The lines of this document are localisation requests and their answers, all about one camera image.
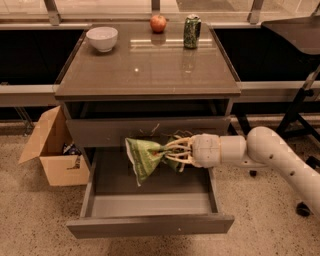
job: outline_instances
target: bottom drawer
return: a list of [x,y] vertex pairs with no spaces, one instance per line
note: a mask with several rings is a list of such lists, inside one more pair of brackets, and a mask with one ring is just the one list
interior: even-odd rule
[[80,219],[67,226],[77,238],[226,233],[234,218],[214,191],[212,170],[165,164],[138,187],[125,150],[99,148]]

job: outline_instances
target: gray cabinet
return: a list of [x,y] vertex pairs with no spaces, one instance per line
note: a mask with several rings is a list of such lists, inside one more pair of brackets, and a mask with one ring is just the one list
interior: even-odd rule
[[211,169],[160,164],[139,187],[125,148],[127,137],[165,144],[176,133],[226,134],[240,89],[208,27],[187,51],[183,24],[153,34],[161,45],[137,44],[148,42],[147,23],[109,25],[120,35],[112,52],[85,40],[56,93],[91,166],[80,218],[68,228],[77,238],[226,233],[234,218],[219,209]]

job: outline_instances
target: cabinet top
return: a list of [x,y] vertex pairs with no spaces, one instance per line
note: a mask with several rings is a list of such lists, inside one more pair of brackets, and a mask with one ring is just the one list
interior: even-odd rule
[[197,49],[183,47],[183,23],[161,34],[149,23],[110,23],[118,30],[112,51],[83,41],[56,92],[58,100],[217,98],[240,89],[207,25]]

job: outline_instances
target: open drawer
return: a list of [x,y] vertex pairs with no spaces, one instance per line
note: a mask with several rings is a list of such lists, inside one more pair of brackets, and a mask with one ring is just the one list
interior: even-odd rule
[[148,139],[176,133],[185,136],[202,133],[225,135],[230,118],[210,116],[73,119],[67,120],[66,124],[78,147],[119,147],[125,145],[126,137]]
[[233,221],[219,212],[212,170],[160,164],[138,187],[125,149],[99,148],[80,219],[67,226],[76,238],[99,238],[226,233]]

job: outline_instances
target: white bowl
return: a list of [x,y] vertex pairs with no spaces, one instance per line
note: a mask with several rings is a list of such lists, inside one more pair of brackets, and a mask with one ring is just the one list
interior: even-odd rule
[[98,27],[87,32],[90,44],[100,52],[111,51],[118,38],[118,30],[112,27]]

